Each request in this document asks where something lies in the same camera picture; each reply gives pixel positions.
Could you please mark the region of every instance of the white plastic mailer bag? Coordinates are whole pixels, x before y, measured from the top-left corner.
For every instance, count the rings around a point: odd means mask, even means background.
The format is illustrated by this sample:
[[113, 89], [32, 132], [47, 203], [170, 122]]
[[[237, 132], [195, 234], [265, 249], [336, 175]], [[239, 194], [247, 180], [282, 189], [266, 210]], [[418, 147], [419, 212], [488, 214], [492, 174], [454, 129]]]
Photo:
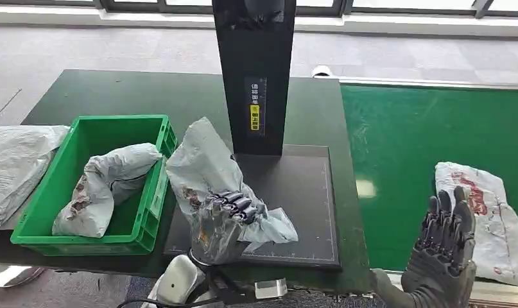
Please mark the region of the white plastic mailer bag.
[[53, 235], [103, 237], [114, 206], [141, 190], [147, 172], [160, 158], [162, 154], [150, 143], [125, 146], [91, 157], [72, 200], [53, 223]]
[[67, 126], [0, 126], [0, 226], [40, 182], [68, 129]]
[[456, 186], [465, 189], [476, 218], [476, 276], [518, 286], [518, 217], [508, 205], [503, 180], [453, 162], [439, 162], [435, 178], [436, 190], [452, 198]]

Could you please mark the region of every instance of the black scanning mat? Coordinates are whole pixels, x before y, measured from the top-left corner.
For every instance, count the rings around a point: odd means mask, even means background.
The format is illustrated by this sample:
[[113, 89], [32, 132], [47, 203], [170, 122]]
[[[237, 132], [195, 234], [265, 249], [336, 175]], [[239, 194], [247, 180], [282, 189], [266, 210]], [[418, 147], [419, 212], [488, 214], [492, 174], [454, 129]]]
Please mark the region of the black scanning mat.
[[[282, 207], [298, 233], [298, 242], [265, 243], [254, 252], [245, 252], [240, 260], [340, 268], [328, 147], [284, 145], [281, 157], [239, 154], [236, 161], [244, 183], [269, 210]], [[189, 223], [176, 207], [164, 254], [187, 252], [189, 236]]]

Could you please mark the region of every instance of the gray plastic mailer bag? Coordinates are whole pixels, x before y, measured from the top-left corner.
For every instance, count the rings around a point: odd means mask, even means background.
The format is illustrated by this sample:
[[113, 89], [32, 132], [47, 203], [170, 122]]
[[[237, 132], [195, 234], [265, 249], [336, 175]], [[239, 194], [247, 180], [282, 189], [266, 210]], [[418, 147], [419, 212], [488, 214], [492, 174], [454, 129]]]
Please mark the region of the gray plastic mailer bag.
[[160, 158], [162, 154], [150, 143], [91, 157], [75, 186], [72, 200], [53, 223], [53, 235], [103, 237], [114, 206], [143, 187], [147, 172]]
[[[239, 256], [242, 248], [250, 251], [270, 241], [298, 241], [283, 209], [269, 211], [244, 184], [238, 164], [207, 118], [189, 126], [166, 169], [179, 207], [191, 225], [192, 251], [204, 254], [199, 259], [222, 264]], [[230, 220], [209, 201], [227, 191], [251, 199], [251, 207], [257, 210], [251, 224]]]
[[0, 127], [0, 227], [23, 208], [68, 129], [62, 125]]

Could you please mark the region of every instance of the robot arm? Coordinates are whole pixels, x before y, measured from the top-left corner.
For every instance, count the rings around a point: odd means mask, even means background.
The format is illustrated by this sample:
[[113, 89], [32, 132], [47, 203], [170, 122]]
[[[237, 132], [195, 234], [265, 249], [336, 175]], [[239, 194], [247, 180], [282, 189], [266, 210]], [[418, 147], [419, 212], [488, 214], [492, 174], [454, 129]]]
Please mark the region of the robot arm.
[[447, 192], [431, 197], [421, 234], [402, 275], [401, 291], [381, 269], [373, 269], [373, 289], [392, 308], [467, 307], [476, 275], [474, 213], [463, 188], [454, 191], [452, 211]]
[[191, 226], [191, 250], [176, 256], [155, 284], [149, 298], [123, 302], [146, 302], [158, 307], [208, 307], [215, 302], [227, 305], [279, 298], [287, 293], [284, 279], [255, 283], [255, 290], [238, 287], [220, 270], [239, 257], [249, 243], [237, 241], [243, 225], [254, 222], [261, 209], [240, 192], [223, 192], [207, 198], [196, 212]]

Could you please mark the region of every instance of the black pillar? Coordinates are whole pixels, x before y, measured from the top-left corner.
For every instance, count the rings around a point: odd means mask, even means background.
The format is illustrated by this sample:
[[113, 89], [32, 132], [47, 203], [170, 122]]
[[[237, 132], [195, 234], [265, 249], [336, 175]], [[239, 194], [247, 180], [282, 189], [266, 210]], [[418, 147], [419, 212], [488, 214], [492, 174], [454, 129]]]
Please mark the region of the black pillar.
[[234, 153], [281, 155], [296, 0], [212, 0]]

